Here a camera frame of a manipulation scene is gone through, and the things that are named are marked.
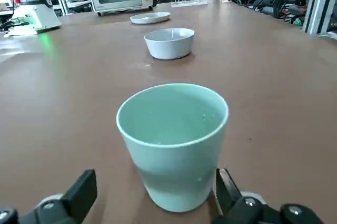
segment table surface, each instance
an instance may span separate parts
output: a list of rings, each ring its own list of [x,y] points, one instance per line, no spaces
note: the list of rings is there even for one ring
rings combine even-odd
[[[135,92],[185,82],[227,100],[219,167],[240,189],[334,223],[336,41],[219,0],[155,10],[171,20],[137,26],[134,13],[82,13],[58,30],[0,39],[0,206],[25,213],[95,168],[99,196],[86,223],[210,223],[211,201],[184,214],[151,202],[115,124]],[[189,56],[150,56],[144,34],[167,27],[195,30]]]

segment green object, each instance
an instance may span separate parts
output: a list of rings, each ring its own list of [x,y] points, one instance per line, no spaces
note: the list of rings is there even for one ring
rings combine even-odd
[[[297,18],[297,19],[294,21],[294,25],[295,25],[295,26],[302,27],[302,26],[303,26],[303,23],[302,23],[301,19]]]
[[[155,86],[120,107],[118,129],[158,206],[186,212],[206,200],[228,115],[219,94],[192,84]]]

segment green light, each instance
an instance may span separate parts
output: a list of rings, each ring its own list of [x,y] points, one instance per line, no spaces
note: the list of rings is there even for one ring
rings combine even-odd
[[[53,44],[53,40],[51,38],[51,36],[48,33],[42,33],[39,34],[38,36],[47,52],[47,56],[51,59],[51,60],[55,60],[57,57],[57,51],[55,49],[55,46]]]

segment cup rim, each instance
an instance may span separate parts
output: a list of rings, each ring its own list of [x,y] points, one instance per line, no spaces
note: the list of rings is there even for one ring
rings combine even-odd
[[[189,86],[194,86],[194,87],[198,87],[198,88],[204,88],[212,93],[214,93],[215,95],[217,95],[218,97],[220,97],[220,99],[223,101],[223,105],[225,107],[225,115],[224,115],[224,118],[223,120],[221,121],[221,123],[219,124],[219,126],[213,130],[212,132],[208,133],[207,135],[201,137],[201,138],[198,138],[198,139],[195,139],[195,140],[192,140],[192,141],[188,141],[188,142],[184,142],[182,144],[170,144],[170,145],[159,145],[159,144],[150,144],[150,143],[147,143],[147,142],[144,142],[144,141],[140,141],[140,140],[137,140],[136,138],[130,136],[128,133],[126,133],[124,131],[124,129],[122,128],[122,126],[120,125],[120,113],[121,113],[121,110],[123,109],[123,107],[129,102],[129,100],[131,100],[132,98],[134,98],[135,96],[141,94],[141,93],[144,93],[146,91],[149,91],[151,89],[154,89],[154,88],[160,88],[160,87],[163,87],[163,86],[186,86],[186,85],[189,85]],[[157,85],[157,86],[153,86],[153,87],[150,87],[150,88],[147,88],[147,89],[144,89],[142,91],[139,91],[137,93],[135,93],[134,95],[132,95],[131,97],[129,97],[125,102],[122,103],[122,105],[119,107],[118,111],[117,111],[117,114],[116,114],[116,124],[117,124],[117,127],[119,129],[119,131],[122,133],[122,135],[128,137],[131,141],[139,144],[139,145],[143,145],[143,146],[146,146],[146,147],[152,147],[152,148],[159,148],[159,149],[170,149],[170,148],[179,148],[179,147],[186,147],[186,146],[189,146],[189,145],[193,145],[193,144],[197,144],[199,142],[202,142],[202,141],[205,141],[206,139],[214,136],[216,133],[218,133],[220,131],[220,129],[227,123],[228,121],[228,116],[229,116],[229,108],[228,108],[228,105],[227,105],[227,102],[226,100],[220,95],[218,94],[217,92],[213,91],[212,89],[209,89],[207,87],[204,87],[204,86],[200,86],[200,85],[195,85],[195,84],[188,84],[188,83],[171,83],[171,84],[164,84],[164,85]]]

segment black clamp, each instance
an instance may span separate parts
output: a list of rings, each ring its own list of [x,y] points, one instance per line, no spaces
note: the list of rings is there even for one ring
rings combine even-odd
[[[26,215],[19,217],[15,209],[0,208],[0,224],[79,224],[96,198],[95,171],[86,170],[61,199],[48,200]]]
[[[216,170],[216,197],[223,215],[213,224],[323,224],[306,206],[285,204],[277,211],[254,197],[243,197],[227,169]]]

